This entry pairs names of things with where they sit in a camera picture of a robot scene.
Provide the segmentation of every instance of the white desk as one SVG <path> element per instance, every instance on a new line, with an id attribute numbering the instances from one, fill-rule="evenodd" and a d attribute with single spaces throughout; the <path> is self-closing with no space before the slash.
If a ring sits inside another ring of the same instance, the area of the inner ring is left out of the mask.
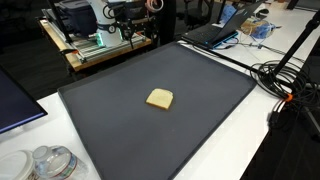
<path id="1" fill-rule="evenodd" d="M 300 10 L 284 12 L 272 9 L 270 11 L 269 21 L 282 25 L 283 28 L 265 40 L 264 44 L 283 51 L 289 49 L 313 16 L 312 12 Z M 306 59 L 319 34 L 318 29 L 309 37 L 296 56 Z M 248 65 L 270 59 L 281 59 L 280 55 L 268 50 L 245 49 L 240 45 L 220 52 Z M 243 68 L 226 61 L 219 59 L 217 61 L 246 72 Z M 278 99 L 256 87 L 206 141 L 175 179 L 239 179 L 268 132 L 268 113 L 271 112 L 277 101 Z M 89 166 L 90 173 L 87 179 L 100 179 L 58 94 L 43 98 L 39 100 L 39 103 L 49 115 L 0 135 L 0 157 L 21 149 L 34 150 L 41 145 L 64 145 Z"/>

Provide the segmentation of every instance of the black cable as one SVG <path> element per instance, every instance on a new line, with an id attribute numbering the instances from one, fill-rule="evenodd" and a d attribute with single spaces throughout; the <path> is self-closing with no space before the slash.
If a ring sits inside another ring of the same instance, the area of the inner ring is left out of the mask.
<path id="1" fill-rule="evenodd" d="M 291 110 L 301 112 L 301 107 L 315 108 L 320 105 L 320 97 L 318 94 L 318 85 L 313 83 L 308 73 L 300 67 L 288 63 L 280 73 L 276 76 L 273 72 L 274 68 L 280 61 L 268 61 L 263 64 L 255 64 L 258 66 L 258 72 L 250 71 L 251 77 L 257 84 L 267 93 L 286 101 L 286 107 Z M 285 90 L 280 79 L 291 85 L 291 91 Z M 311 88 L 307 88 L 306 84 L 311 84 Z"/>
<path id="2" fill-rule="evenodd" d="M 271 47 L 268 47 L 268 46 L 266 46 L 266 45 L 263 45 L 263 44 L 260 44 L 259 46 L 258 46 L 258 48 L 261 48 L 261 47 L 264 47 L 264 48 L 266 48 L 266 49 L 268 49 L 268 50 L 270 50 L 270 51 L 272 51 L 272 52 L 275 52 L 275 53 L 278 53 L 278 54 L 281 54 L 281 55 L 285 55 L 286 53 L 285 52 L 283 52 L 283 51 L 280 51 L 280 50 L 277 50 L 277 49 L 274 49 L 274 48 L 271 48 Z M 305 62 L 305 60 L 303 60 L 303 59 L 300 59 L 300 58 L 297 58 L 297 57 L 294 57 L 294 56 L 292 56 L 292 58 L 293 59 L 296 59 L 296 60 L 298 60 L 298 61 L 301 61 L 301 62 Z"/>
<path id="3" fill-rule="evenodd" d="M 131 49 L 134 49 L 131 37 L 129 38 L 129 42 L 130 42 Z"/>
<path id="4" fill-rule="evenodd" d="M 113 19 L 112 17 L 108 17 L 107 15 L 106 15 L 106 13 L 105 13 L 105 10 L 106 10 L 106 8 L 108 7 L 108 3 L 103 7 L 103 9 L 102 9 L 102 14 L 103 14 L 103 16 L 105 17 L 105 18 L 107 18 L 107 19 Z"/>
<path id="5" fill-rule="evenodd" d="M 224 44 L 233 44 L 233 45 L 229 45 L 229 46 L 226 46 L 226 47 L 224 47 L 224 48 L 214 48 L 213 50 L 226 50 L 226 49 L 230 49 L 230 48 L 236 46 L 237 44 L 239 44 L 239 39 L 238 39 L 238 38 L 233 38 L 233 39 L 236 39 L 237 42 L 235 42 L 235 43 L 227 43 L 227 42 L 224 42 Z"/>
<path id="6" fill-rule="evenodd" d="M 238 42 L 238 43 L 228 43 L 228 42 L 226 42 L 225 44 L 235 44 L 235 45 L 240 44 L 240 45 L 243 45 L 243 46 L 258 47 L 256 45 L 252 45 L 252 43 L 251 44 L 245 44 L 245 43 L 240 43 L 240 42 Z"/>
<path id="7" fill-rule="evenodd" d="M 113 13 L 115 13 L 115 10 L 117 9 L 121 9 L 117 14 L 114 14 L 114 16 L 112 16 L 110 13 L 113 11 Z M 114 6 L 114 7 L 111 7 L 108 11 L 108 15 L 111 19 L 114 19 L 116 17 L 119 17 L 121 14 L 123 14 L 125 11 L 125 7 L 124 7 L 124 4 L 121 4 L 121 5 L 117 5 L 117 6 Z"/>
<path id="8" fill-rule="evenodd" d="M 277 109 L 275 110 L 276 112 L 279 112 L 279 110 L 280 110 L 280 107 L 282 106 L 282 104 L 284 104 L 285 103 L 285 101 L 281 101 L 280 103 L 279 103 L 279 105 L 278 105 L 278 107 L 277 107 Z"/>

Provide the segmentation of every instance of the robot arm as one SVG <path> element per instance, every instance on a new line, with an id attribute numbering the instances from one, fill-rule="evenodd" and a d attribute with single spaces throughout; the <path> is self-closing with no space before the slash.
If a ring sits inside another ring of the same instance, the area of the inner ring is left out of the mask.
<path id="1" fill-rule="evenodd" d="M 145 5 L 146 0 L 87 0 L 97 18 L 97 40 L 99 46 L 116 46 L 122 39 L 130 40 L 138 30 L 145 30 L 148 23 L 153 23 L 154 17 L 149 17 Z M 154 0 L 150 1 L 154 11 Z"/>
<path id="2" fill-rule="evenodd" d="M 122 42 L 119 29 L 115 27 L 116 20 L 108 19 L 104 15 L 108 13 L 109 8 L 106 2 L 102 0 L 87 0 L 91 5 L 97 18 L 97 41 L 99 46 L 116 46 Z"/>

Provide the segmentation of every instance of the black equipment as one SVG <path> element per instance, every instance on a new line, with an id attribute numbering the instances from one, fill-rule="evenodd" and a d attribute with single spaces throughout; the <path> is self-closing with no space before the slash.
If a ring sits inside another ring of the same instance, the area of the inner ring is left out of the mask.
<path id="1" fill-rule="evenodd" d="M 214 48 L 221 41 L 236 35 L 236 30 L 248 19 L 252 13 L 261 5 L 259 1 L 249 6 L 238 9 L 223 28 L 206 25 L 182 35 L 182 39 L 192 44 L 205 48 Z"/>
<path id="2" fill-rule="evenodd" d="M 64 0 L 57 8 L 60 16 L 68 17 L 74 34 L 88 37 L 97 31 L 96 16 L 86 0 Z"/>
<path id="3" fill-rule="evenodd" d="M 286 55 L 282 58 L 279 65 L 274 69 L 274 73 L 278 74 L 281 69 L 286 65 L 286 63 L 291 59 L 293 54 L 299 49 L 299 47 L 303 44 L 303 42 L 308 38 L 308 36 L 315 30 L 320 24 L 320 10 L 316 12 L 313 18 L 306 25 L 305 30 L 299 36 L 299 38 L 295 41 L 295 43 L 291 46 Z"/>
<path id="4" fill-rule="evenodd" d="M 173 179 L 255 85 L 171 43 L 59 94 L 102 179 L 163 180 Z M 168 111 L 145 103 L 158 87 L 173 92 Z"/>
<path id="5" fill-rule="evenodd" d="M 155 26 L 155 17 L 147 16 L 145 1 L 132 1 L 120 3 L 108 3 L 109 12 L 113 11 L 114 16 L 105 15 L 106 18 L 115 18 L 115 27 L 121 31 L 122 38 L 131 41 L 135 32 L 144 31 L 145 34 L 157 33 Z"/>

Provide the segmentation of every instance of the gray mat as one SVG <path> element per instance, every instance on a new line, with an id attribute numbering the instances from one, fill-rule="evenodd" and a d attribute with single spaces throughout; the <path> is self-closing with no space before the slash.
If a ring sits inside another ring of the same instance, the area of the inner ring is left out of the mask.
<path id="1" fill-rule="evenodd" d="M 59 89 L 102 179 L 173 178 L 253 89 L 249 76 L 178 44 Z M 174 94 L 168 111 L 145 103 Z"/>

